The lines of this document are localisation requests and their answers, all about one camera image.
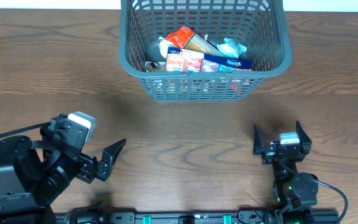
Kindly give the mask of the orange yellow snack package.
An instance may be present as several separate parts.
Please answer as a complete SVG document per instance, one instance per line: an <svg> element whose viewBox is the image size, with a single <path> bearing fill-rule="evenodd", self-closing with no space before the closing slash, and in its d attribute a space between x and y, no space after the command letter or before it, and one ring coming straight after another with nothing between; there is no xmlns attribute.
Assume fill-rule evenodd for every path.
<svg viewBox="0 0 358 224"><path fill-rule="evenodd" d="M253 63L240 59L247 47L233 38L225 37L223 43L212 44L187 26L167 35L159 43L165 56L167 72L233 72L249 71Z"/></svg>

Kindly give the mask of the brown white snack pouch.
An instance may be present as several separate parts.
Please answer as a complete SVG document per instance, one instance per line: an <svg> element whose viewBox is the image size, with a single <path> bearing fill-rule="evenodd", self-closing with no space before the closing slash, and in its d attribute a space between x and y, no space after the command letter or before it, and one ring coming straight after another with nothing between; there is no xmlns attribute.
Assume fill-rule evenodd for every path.
<svg viewBox="0 0 358 224"><path fill-rule="evenodd" d="M167 57L168 48L188 49L196 52L208 53L214 47L204 38L194 33L187 34L169 34L166 38L158 38L159 51L163 58Z"/></svg>
<svg viewBox="0 0 358 224"><path fill-rule="evenodd" d="M145 71L146 72L165 72L166 71L166 62L145 62Z"/></svg>

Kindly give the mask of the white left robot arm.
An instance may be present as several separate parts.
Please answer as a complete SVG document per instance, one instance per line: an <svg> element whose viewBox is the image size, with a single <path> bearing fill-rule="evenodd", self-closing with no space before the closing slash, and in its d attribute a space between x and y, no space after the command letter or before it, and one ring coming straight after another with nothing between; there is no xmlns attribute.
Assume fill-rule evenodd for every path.
<svg viewBox="0 0 358 224"><path fill-rule="evenodd" d="M90 184L111 175L126 140L106 147L101 160L87 156L82 148L95 126L77 111L0 134L0 223L109 223L96 205L63 216L51 208L73 179Z"/></svg>

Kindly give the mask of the multicolour tissue pack bundle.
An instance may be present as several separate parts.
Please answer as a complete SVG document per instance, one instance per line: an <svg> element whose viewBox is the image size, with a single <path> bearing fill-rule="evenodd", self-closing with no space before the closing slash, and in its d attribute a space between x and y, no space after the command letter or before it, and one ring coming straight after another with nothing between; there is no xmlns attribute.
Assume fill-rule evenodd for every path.
<svg viewBox="0 0 358 224"><path fill-rule="evenodd" d="M233 72L250 71L253 62L237 58L227 58L169 47L166 57L167 72Z"/></svg>

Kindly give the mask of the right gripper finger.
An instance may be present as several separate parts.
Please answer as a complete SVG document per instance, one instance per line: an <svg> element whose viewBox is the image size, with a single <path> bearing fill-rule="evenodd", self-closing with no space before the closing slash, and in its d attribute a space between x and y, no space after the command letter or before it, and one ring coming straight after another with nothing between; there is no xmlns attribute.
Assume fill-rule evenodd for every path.
<svg viewBox="0 0 358 224"><path fill-rule="evenodd" d="M260 139L259 131L257 126L254 125L254 144L253 144L253 155L263 155L266 153L266 148L263 147Z"/></svg>
<svg viewBox="0 0 358 224"><path fill-rule="evenodd" d="M299 121L296 121L296 132L300 139L300 146L305 154L309 154L311 150L312 141L309 136L304 132Z"/></svg>

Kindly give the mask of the white wet wipes pack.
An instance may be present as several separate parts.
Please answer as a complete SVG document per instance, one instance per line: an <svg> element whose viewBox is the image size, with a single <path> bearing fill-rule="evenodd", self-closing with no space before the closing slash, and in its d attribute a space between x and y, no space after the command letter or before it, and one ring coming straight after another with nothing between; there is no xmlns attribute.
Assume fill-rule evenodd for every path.
<svg viewBox="0 0 358 224"><path fill-rule="evenodd" d="M241 54L247 51L247 47L233 38L225 38L224 43L218 44L217 48L225 57L229 58L239 58Z"/></svg>

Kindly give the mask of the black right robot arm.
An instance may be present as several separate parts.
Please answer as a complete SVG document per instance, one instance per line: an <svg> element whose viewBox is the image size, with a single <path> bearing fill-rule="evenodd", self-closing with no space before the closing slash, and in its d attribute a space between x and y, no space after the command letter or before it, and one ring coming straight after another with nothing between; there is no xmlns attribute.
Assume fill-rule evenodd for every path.
<svg viewBox="0 0 358 224"><path fill-rule="evenodd" d="M254 126L253 154L260 155L262 164L273 167L273 197L281 208L265 212L264 223L314 223L312 206L317 204L318 184L313 174L298 172L296 163L303 161L311 150L312 141L299 121L294 133L281 133L278 141L262 145Z"/></svg>

